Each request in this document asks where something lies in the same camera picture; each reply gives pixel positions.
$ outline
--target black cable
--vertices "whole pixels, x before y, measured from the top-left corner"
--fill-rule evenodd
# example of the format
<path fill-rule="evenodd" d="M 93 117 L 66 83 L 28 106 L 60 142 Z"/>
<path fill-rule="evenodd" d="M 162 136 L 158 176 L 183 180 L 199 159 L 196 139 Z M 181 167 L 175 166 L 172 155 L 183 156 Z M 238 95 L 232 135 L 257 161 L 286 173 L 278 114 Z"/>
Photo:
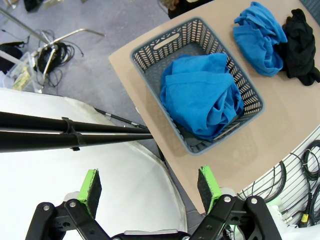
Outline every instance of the black cable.
<path fill-rule="evenodd" d="M 265 189 L 263 189 L 262 191 L 254 194 L 254 185 L 255 185 L 256 181 L 253 182 L 252 187 L 251 187 L 251 195 L 252 196 L 253 195 L 259 196 L 260 194 L 263 194 L 266 191 L 270 190 L 268 195 L 264 198 L 264 201 L 266 203 L 269 203 L 269 202 L 271 202 L 272 200 L 274 200 L 275 198 L 277 198 L 280 195 L 280 193 L 284 190 L 285 185 L 286 185 L 287 170 L 286 170 L 286 166 L 285 166 L 283 161 L 280 161 L 279 165 L 280 165 L 280 168 L 281 168 L 281 177 L 280 177 L 280 179 L 278 181 L 276 181 L 276 168 L 273 167 L 273 182 L 272 182 L 272 185 L 267 187 L 267 188 L 265 188 Z M 270 196 L 271 193 L 272 193 L 272 190 L 274 189 L 274 187 L 278 186 L 279 183 L 280 183 L 280 186 L 278 187 L 276 192 L 272 196 Z M 245 192 L 243 190 L 242 190 L 242 194 L 244 195 L 245 198 L 243 198 L 240 194 L 237 194 L 237 196 L 238 196 L 238 198 L 240 198 L 241 200 L 244 201 L 247 198 L 247 196 L 246 196 L 246 194 L 245 194 Z"/>
<path fill-rule="evenodd" d="M 164 163 L 166 167 L 168 167 L 166 163 L 165 155 L 163 154 L 163 152 L 161 151 L 157 143 L 156 143 L 156 147 L 158 148 L 158 151 L 159 151 L 160 160 Z"/>
<path fill-rule="evenodd" d="M 31 35 L 28 35 L 28 36 L 26 36 L 25 38 L 19 38 L 19 37 L 13 35 L 12 33 L 8 32 L 8 31 L 5 30 L 5 29 L 1 29 L 1 31 L 4 32 L 4 33 L 6 33 L 6 34 L 9 34 L 10 36 L 14 37 L 15 39 L 18 39 L 18 40 L 21 40 L 21 41 L 25 41 L 25 40 L 27 39 L 27 42 L 25 42 L 25 44 L 28 44 L 29 38 L 30 38 L 30 36 L 31 36 Z"/>
<path fill-rule="evenodd" d="M 297 216 L 298 214 L 303 213 L 303 212 L 304 212 L 304 211 L 299 210 L 299 211 L 297 211 L 296 213 L 294 213 L 291 217 L 294 218 L 295 216 Z"/>
<path fill-rule="evenodd" d="M 287 182 L 287 169 L 286 169 L 286 166 L 283 161 L 280 161 L 279 164 L 281 167 L 281 184 L 280 184 L 279 188 L 277 189 L 277 191 L 271 197 L 268 197 L 264 200 L 266 203 L 269 203 L 272 200 L 274 200 L 275 198 L 277 198 L 285 188 L 285 185 Z"/>
<path fill-rule="evenodd" d="M 312 196 L 311 204 L 310 204 L 310 224 L 312 226 L 316 225 L 317 222 L 320 221 L 320 209 L 315 211 L 315 205 L 316 205 L 319 193 L 320 193 L 320 184 L 315 189 L 313 196 Z"/>
<path fill-rule="evenodd" d="M 316 188 L 316 190 L 314 191 L 314 193 L 312 194 L 312 190 L 316 187 L 319 177 L 320 177 L 320 163 L 319 160 L 317 158 L 317 156 L 312 152 L 313 148 L 315 147 L 319 147 L 320 148 L 320 140 L 314 140 L 313 142 L 311 142 L 306 150 L 304 151 L 302 157 L 300 158 L 298 155 L 294 154 L 294 153 L 290 153 L 291 155 L 295 156 L 297 159 L 299 159 L 300 163 L 301 163 L 301 170 L 302 173 L 306 179 L 306 184 L 307 184 L 307 189 L 308 189 L 308 193 L 305 197 L 307 197 L 307 203 L 306 203 L 306 207 L 303 211 L 303 215 L 301 220 L 298 223 L 299 228 L 305 228 L 308 224 L 308 221 L 310 220 L 310 224 L 312 226 L 314 226 L 317 222 L 320 221 L 320 210 L 318 210 L 317 212 L 315 212 L 315 204 L 320 192 L 320 185 L 318 185 L 318 187 Z M 311 154 L 317 163 L 317 170 L 316 171 L 310 171 L 309 167 L 308 167 L 308 162 L 309 162 L 309 154 Z M 300 203 L 305 197 L 301 198 L 298 202 L 296 202 L 294 205 L 292 205 L 291 207 L 289 207 L 288 209 L 286 209 L 285 211 L 283 211 L 283 213 L 287 213 L 288 211 L 290 211 L 291 209 L 293 209 L 298 203 Z"/>
<path fill-rule="evenodd" d="M 126 123 L 126 124 L 131 124 L 133 127 L 137 127 L 137 128 L 141 128 L 141 129 L 148 129 L 145 125 L 142 125 L 142 124 L 139 124 L 139 123 L 135 123 L 134 121 L 125 119 L 125 118 L 123 118 L 123 117 L 121 117 L 121 116 L 117 116 L 117 115 L 114 115 L 114 114 L 112 114 L 112 113 L 108 113 L 108 112 L 103 111 L 103 110 L 100 110 L 100 109 L 98 109 L 98 108 L 96 108 L 96 107 L 95 107 L 94 109 L 95 109 L 97 112 L 99 112 L 99 113 L 101 113 L 101 114 L 103 114 L 103 115 L 106 115 L 106 116 L 108 116 L 108 117 L 110 117 L 110 118 L 117 119 L 117 120 L 119 120 L 119 121 L 121 121 L 121 122 L 124 122 L 124 123 Z"/>
<path fill-rule="evenodd" d="M 233 233 L 233 231 L 232 231 L 230 225 L 226 225 L 222 231 L 222 238 L 220 238 L 220 240 L 232 240 L 232 238 L 231 238 L 232 233 Z"/>
<path fill-rule="evenodd" d="M 51 29 L 38 30 L 38 31 L 40 32 L 40 34 L 41 33 L 45 34 L 50 41 L 53 41 L 55 39 L 55 33 Z M 52 56 L 52 59 L 46 71 L 45 81 L 40 82 L 38 80 L 38 75 L 37 75 L 37 82 L 42 86 L 47 85 L 49 87 L 55 88 L 57 95 L 58 95 L 58 85 L 61 82 L 63 77 L 63 73 L 60 69 L 58 69 L 58 67 L 64 66 L 74 57 L 75 48 L 72 45 L 74 45 L 76 48 L 79 49 L 83 57 L 84 53 L 77 44 L 71 41 L 60 41 L 60 42 L 56 42 L 51 47 L 46 47 L 42 49 L 37 59 L 37 65 L 35 70 L 37 70 L 40 73 L 43 73 L 46 68 L 47 62 L 49 60 L 52 48 L 55 48 L 55 52 Z"/>

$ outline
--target white fabric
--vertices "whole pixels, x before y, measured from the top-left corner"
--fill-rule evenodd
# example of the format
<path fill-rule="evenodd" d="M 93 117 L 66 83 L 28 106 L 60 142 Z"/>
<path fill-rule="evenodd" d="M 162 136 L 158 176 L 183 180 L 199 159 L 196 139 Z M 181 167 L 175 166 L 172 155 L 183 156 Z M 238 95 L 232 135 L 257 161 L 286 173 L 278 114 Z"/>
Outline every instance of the white fabric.
<path fill-rule="evenodd" d="M 92 107 L 64 97 L 0 89 L 0 103 L 2 112 L 110 123 Z M 0 159 L 1 239 L 24 239 L 37 204 L 60 205 L 67 193 L 80 190 L 88 169 L 99 169 L 96 220 L 109 236 L 126 230 L 187 231 L 185 207 L 168 172 L 136 142 L 0 153 Z M 70 231 L 64 239 L 81 237 Z"/>
<path fill-rule="evenodd" d="M 282 215 L 277 205 L 267 205 L 282 240 L 320 239 L 320 225 L 298 228 L 294 225 L 288 226 L 282 221 Z"/>

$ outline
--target black rod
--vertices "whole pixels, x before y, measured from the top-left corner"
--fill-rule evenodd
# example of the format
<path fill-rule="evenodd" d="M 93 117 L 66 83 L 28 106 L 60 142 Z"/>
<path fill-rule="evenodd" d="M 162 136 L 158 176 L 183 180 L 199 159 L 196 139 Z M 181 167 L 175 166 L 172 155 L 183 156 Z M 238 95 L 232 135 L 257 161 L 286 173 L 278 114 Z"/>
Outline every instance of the black rod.
<path fill-rule="evenodd" d="M 106 116 L 108 116 L 108 117 L 110 117 L 110 118 L 117 119 L 117 120 L 119 120 L 119 121 L 121 121 L 121 122 L 130 124 L 130 125 L 132 125 L 132 126 L 134 126 L 134 127 L 141 128 L 141 129 L 148 129 L 147 126 L 145 126 L 145 125 L 142 125 L 142 124 L 139 124 L 139 123 L 135 123 L 134 121 L 130 121 L 130 120 L 125 119 L 125 118 L 123 118 L 123 117 L 121 117 L 121 116 L 117 116 L 117 115 L 114 115 L 114 114 L 112 114 L 112 113 L 108 113 L 108 112 L 103 111 L 103 110 L 100 110 L 100 109 L 98 109 L 98 108 L 94 108 L 94 109 L 95 109 L 97 112 L 99 112 L 99 113 L 101 113 L 101 114 L 103 114 L 103 115 L 106 115 Z"/>
<path fill-rule="evenodd" d="M 81 135 L 84 145 L 79 145 L 74 134 L 49 134 L 0 131 L 0 153 L 49 149 L 69 149 L 102 144 L 115 144 L 152 139 L 152 135 Z"/>
<path fill-rule="evenodd" d="M 148 129 L 136 127 L 110 126 L 74 121 L 74 130 L 79 133 L 128 133 L 150 134 Z M 21 115 L 9 112 L 0 112 L 0 130 L 4 131 L 42 131 L 61 132 L 67 131 L 68 124 L 65 120 Z"/>

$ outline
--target gray carpet floor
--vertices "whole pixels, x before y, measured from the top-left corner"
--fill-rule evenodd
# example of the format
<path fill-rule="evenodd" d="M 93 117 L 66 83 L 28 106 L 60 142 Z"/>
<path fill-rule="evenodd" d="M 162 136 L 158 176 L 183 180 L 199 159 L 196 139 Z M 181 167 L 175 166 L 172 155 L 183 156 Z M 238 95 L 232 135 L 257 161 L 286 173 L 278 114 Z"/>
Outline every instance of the gray carpet floor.
<path fill-rule="evenodd" d="M 6 9 L 3 1 L 0 7 Z M 84 57 L 75 49 L 74 58 L 61 67 L 63 77 L 58 88 L 46 87 L 46 94 L 59 95 L 85 102 L 95 108 L 144 124 L 130 97 L 113 70 L 108 56 L 125 44 L 169 20 L 156 0 L 65 0 L 48 9 L 40 7 L 37 12 L 27 13 L 24 2 L 19 1 L 9 12 L 34 30 L 52 30 L 60 37 L 79 28 L 88 28 L 106 34 L 101 37 L 82 32 L 69 37 L 77 44 Z M 19 39 L 28 36 L 21 27 L 0 14 L 0 28 Z M 0 31 L 0 44 L 18 39 Z M 38 40 L 31 36 L 24 51 L 33 52 Z M 125 125 L 111 119 L 116 125 Z M 159 156 L 154 140 L 140 142 Z M 172 173 L 187 210 L 189 232 L 193 232 L 201 219 L 200 215 L 179 181 Z"/>

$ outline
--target folded clothing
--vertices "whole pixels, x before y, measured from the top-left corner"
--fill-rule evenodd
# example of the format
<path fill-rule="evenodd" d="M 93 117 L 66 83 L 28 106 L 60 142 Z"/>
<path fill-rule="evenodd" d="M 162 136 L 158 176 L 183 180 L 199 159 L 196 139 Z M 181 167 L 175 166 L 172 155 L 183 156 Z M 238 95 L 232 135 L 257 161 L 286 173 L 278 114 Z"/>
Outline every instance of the folded clothing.
<path fill-rule="evenodd" d="M 274 45 L 286 43 L 287 37 L 272 13 L 252 2 L 234 20 L 233 36 L 245 59 L 262 75 L 272 77 L 283 68 L 283 60 Z"/>
<path fill-rule="evenodd" d="M 227 67 L 228 56 L 182 55 L 163 72 L 160 100 L 173 120 L 201 139 L 213 139 L 244 109 Z"/>
<path fill-rule="evenodd" d="M 288 42 L 278 46 L 288 78 L 298 78 L 303 85 L 320 82 L 320 72 L 315 68 L 316 41 L 313 29 L 306 22 L 301 9 L 292 10 L 292 17 L 282 26 Z"/>

